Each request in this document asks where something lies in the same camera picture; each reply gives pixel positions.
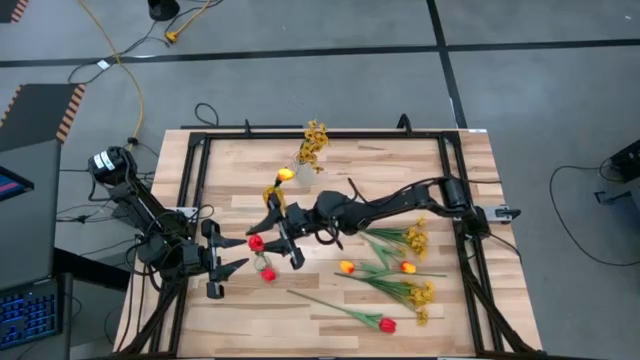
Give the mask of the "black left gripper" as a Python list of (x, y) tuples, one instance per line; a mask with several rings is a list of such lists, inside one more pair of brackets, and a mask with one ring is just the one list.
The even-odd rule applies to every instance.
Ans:
[(225, 295), (222, 282), (229, 278), (249, 259), (242, 258), (233, 262), (222, 264), (222, 258), (218, 255), (220, 248), (228, 249), (247, 243), (245, 239), (226, 238), (220, 234), (220, 226), (211, 219), (201, 223), (201, 233), (206, 239), (205, 246), (195, 243), (182, 246), (181, 272), (189, 277), (203, 273), (208, 274), (207, 297), (210, 299), (223, 299)]

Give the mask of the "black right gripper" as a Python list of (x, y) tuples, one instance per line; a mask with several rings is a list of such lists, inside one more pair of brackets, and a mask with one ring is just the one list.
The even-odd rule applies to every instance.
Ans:
[(268, 214), (257, 225), (252, 226), (247, 235), (255, 235), (271, 230), (275, 225), (278, 228), (279, 238), (264, 244), (265, 252), (272, 252), (289, 256), (291, 267), (294, 270), (300, 269), (305, 263), (302, 250), (296, 245), (296, 240), (313, 235), (316, 241), (322, 245), (330, 245), (329, 239), (322, 239), (319, 235), (321, 231), (327, 229), (327, 223), (315, 216), (313, 210), (305, 210), (293, 203), (282, 212), (277, 197), (272, 194), (267, 204)]

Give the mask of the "small yellow tulip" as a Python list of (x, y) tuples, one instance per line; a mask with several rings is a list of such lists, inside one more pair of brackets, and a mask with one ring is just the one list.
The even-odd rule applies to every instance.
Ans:
[(295, 176), (296, 173), (293, 170), (287, 167), (280, 168), (277, 171), (276, 179), (273, 185), (274, 189), (278, 189), (284, 182), (294, 179)]

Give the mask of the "yellow orange tulip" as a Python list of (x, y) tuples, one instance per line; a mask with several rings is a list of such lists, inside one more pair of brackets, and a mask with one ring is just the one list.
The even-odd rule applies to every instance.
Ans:
[(368, 277), (383, 277), (399, 273), (415, 274), (417, 272), (417, 267), (405, 260), (404, 253), (398, 248), (376, 242), (368, 237), (365, 237), (365, 240), (380, 261), (379, 265), (368, 263), (361, 265), (361, 271), (366, 273)]
[(342, 273), (347, 275), (360, 272), (369, 277), (384, 277), (384, 276), (397, 275), (397, 274), (436, 277), (436, 278), (445, 277), (445, 274), (420, 273), (417, 267), (413, 263), (410, 263), (408, 261), (402, 261), (397, 268), (379, 267), (379, 266), (375, 266), (367, 263), (360, 263), (359, 265), (356, 265), (350, 261), (340, 261), (339, 268)]

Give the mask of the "yellow daffodil bunch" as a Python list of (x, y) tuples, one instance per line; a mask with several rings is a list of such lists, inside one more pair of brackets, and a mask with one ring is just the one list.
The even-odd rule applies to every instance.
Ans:
[(425, 326), (428, 323), (428, 306), (434, 301), (435, 297), (435, 285), (432, 282), (425, 281), (423, 284), (419, 284), (408, 280), (385, 280), (346, 274), (338, 274), (338, 276), (368, 284), (384, 293), (414, 312), (418, 326)]
[(318, 154), (329, 144), (327, 128), (324, 123), (316, 120), (308, 122), (308, 127), (304, 130), (304, 139), (299, 147), (295, 159), (299, 164), (308, 164), (312, 170), (318, 174), (324, 168), (318, 162)]
[(427, 256), (429, 237), (426, 231), (426, 218), (424, 216), (419, 217), (412, 225), (368, 228), (364, 233), (400, 251), (410, 251), (420, 259), (424, 259)]

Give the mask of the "amber glass vase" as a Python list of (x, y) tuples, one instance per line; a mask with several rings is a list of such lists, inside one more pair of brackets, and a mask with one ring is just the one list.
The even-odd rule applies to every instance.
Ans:
[(280, 186), (271, 185), (271, 186), (267, 186), (264, 189), (263, 194), (262, 194), (264, 203), (268, 204), (270, 196), (272, 194), (274, 194), (277, 197), (277, 199), (278, 199), (278, 201), (280, 203), (279, 207), (280, 207), (281, 211), (285, 212), (285, 210), (286, 210), (286, 200), (285, 200), (285, 197), (284, 197), (284, 192), (282, 191)]

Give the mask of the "clear textured glass vase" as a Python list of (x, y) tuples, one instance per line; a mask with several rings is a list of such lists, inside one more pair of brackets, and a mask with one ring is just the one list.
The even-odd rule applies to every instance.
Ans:
[(316, 183), (316, 171), (310, 163), (299, 159), (298, 152), (293, 155), (290, 168), (295, 173), (294, 180), (300, 186), (310, 187)]

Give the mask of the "black mat orange striped edge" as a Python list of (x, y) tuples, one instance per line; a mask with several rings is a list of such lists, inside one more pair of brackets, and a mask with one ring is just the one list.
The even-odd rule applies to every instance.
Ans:
[(87, 86), (24, 84), (0, 118), (0, 152), (57, 140), (64, 144)]
[(0, 0), (0, 24), (18, 23), (28, 5), (29, 0)]

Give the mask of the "black round stand base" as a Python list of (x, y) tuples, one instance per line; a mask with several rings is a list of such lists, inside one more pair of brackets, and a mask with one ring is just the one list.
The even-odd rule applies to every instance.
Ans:
[(177, 0), (147, 0), (149, 17), (154, 21), (168, 21), (175, 18), (180, 5)]

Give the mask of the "black equipment box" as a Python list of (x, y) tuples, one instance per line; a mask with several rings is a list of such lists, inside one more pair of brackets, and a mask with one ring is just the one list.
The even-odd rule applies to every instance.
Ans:
[(610, 169), (623, 182), (640, 177), (640, 139), (610, 157)]

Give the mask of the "black aluminium table frame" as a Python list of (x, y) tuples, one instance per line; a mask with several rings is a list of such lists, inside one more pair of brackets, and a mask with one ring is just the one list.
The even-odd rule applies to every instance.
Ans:
[[(203, 208), (224, 235), (243, 238), (267, 213), (263, 190), (278, 169), (291, 164), (303, 139), (300, 129), (182, 129), (166, 132), (152, 192), (165, 206)], [(384, 197), (402, 186), (442, 174), (470, 176), (468, 192), (481, 205), (498, 205), (502, 190), (488, 135), (483, 130), (339, 129), (329, 132), (320, 156), (324, 170), (310, 187), (289, 181), (287, 203), (311, 207), (324, 190), (362, 192)], [(374, 260), (363, 238), (342, 236), (325, 246), (313, 236), (298, 241), (304, 265), (294, 270), (289, 257), (271, 260), (277, 277), (265, 283), (253, 266), (247, 246), (222, 252), (224, 262), (249, 261), (225, 285), (225, 296), (206, 295), (207, 277), (192, 277), (170, 305), (157, 347), (137, 355), (125, 353), (135, 332), (148, 320), (159, 295), (146, 280), (128, 292), (114, 351), (109, 360), (175, 358), (499, 358), (534, 360), (543, 355), (522, 266), (514, 253), (508, 225), (496, 224), (495, 237), (481, 244), (472, 271), (492, 290), (497, 308), (529, 352), (507, 342), (495, 344), (497, 328), (480, 300), (463, 282), (460, 264), (469, 257), (457, 225), (426, 215), (429, 250), (420, 273), (445, 274), (431, 279), (436, 300), (430, 319), (418, 326), (409, 310), (372, 287), (338, 276), (341, 260)], [(322, 304), (289, 293), (293, 290), (365, 313), (383, 314), (397, 323), (383, 333)]]

